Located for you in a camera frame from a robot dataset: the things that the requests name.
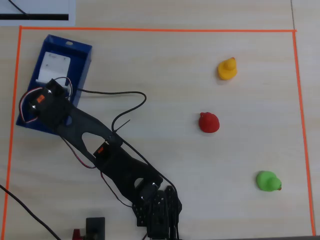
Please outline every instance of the blue plastic container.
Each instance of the blue plastic container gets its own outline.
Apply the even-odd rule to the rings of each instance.
[[[70,102],[74,106],[77,106],[81,96],[81,91],[77,91],[77,89],[78,88],[82,89],[85,84],[85,80],[86,80],[89,66],[91,63],[91,51],[92,51],[91,45],[87,45],[77,41],[72,41],[72,40],[58,37],[58,36],[48,35],[43,42],[43,45],[42,45],[38,60],[36,61],[36,65],[35,65],[35,68],[31,77],[31,81],[27,90],[29,91],[37,87],[45,86],[44,83],[36,82],[36,79],[39,76],[40,67],[44,59],[45,52],[66,56],[70,58],[70,65],[69,65],[67,77],[71,80],[72,87],[73,87],[73,94],[70,98]],[[34,116],[30,115],[28,112],[27,103],[28,103],[28,98],[25,99],[24,104],[22,105],[23,116],[26,121],[34,118]],[[16,120],[16,125],[54,134],[39,120],[30,122],[30,123],[24,123],[20,115]]]

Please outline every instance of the green toy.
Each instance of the green toy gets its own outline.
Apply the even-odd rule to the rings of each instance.
[[[281,190],[282,183],[272,171],[261,171],[256,176],[256,183],[262,191],[272,192]]]

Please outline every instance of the orange tape border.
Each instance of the orange tape border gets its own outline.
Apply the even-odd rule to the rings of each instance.
[[[7,173],[6,173],[6,184],[5,184],[6,189],[9,189],[9,185],[10,185],[11,160],[12,160],[13,138],[14,138],[14,128],[15,128],[15,106],[16,106],[16,96],[17,96],[21,38],[22,38],[23,30],[83,30],[83,31],[85,30],[85,31],[130,31],[130,32],[173,32],[173,33],[292,33],[295,71],[296,71],[296,80],[297,80],[298,95],[299,95],[299,106],[300,106],[303,145],[304,145],[305,167],[306,167],[306,175],[307,175],[310,222],[311,222],[312,235],[313,236],[316,235],[313,197],[312,197],[312,188],[311,188],[310,165],[309,165],[309,154],[308,154],[308,145],[307,145],[307,134],[306,134],[305,115],[304,115],[301,83],[300,83],[298,53],[297,53],[297,42],[296,42],[297,30],[296,29],[167,29],[167,28],[157,29],[157,28],[121,28],[121,27],[19,26],[18,43],[17,43],[16,60],[15,60],[14,84],[13,84],[8,165],[7,165]],[[2,217],[1,240],[5,239],[7,208],[8,208],[8,194],[5,193],[3,217]]]

